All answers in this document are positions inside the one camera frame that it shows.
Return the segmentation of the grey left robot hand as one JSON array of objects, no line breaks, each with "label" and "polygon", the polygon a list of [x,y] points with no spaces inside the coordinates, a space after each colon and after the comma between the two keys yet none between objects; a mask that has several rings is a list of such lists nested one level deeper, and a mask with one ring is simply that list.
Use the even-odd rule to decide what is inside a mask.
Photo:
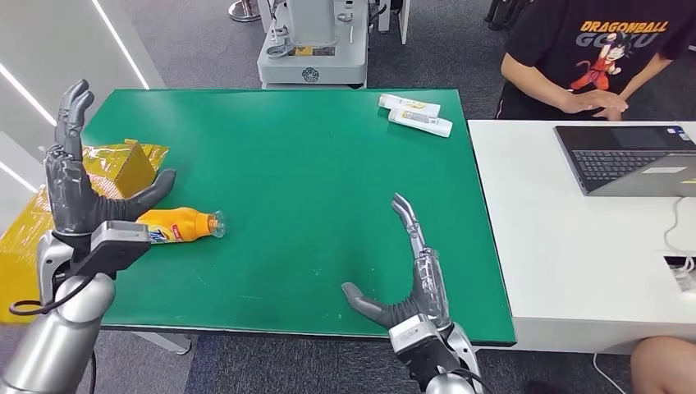
[{"label": "grey left robot hand", "polygon": [[80,138],[85,111],[93,102],[87,80],[80,79],[67,89],[58,106],[54,143],[45,154],[54,231],[65,236],[89,235],[105,221],[136,221],[171,193],[176,179],[176,170],[166,168],[150,186],[129,198],[99,195],[85,170]]}]

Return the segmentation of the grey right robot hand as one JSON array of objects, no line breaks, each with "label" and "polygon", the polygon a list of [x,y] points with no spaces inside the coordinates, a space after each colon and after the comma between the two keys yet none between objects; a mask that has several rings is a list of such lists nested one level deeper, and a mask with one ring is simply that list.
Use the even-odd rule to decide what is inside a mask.
[{"label": "grey right robot hand", "polygon": [[383,328],[391,329],[422,314],[437,330],[444,330],[452,321],[438,252],[426,245],[419,220],[405,197],[395,193],[391,207],[405,228],[413,255],[410,294],[398,303],[382,304],[365,296],[352,282],[341,285],[343,294],[356,312]]}]

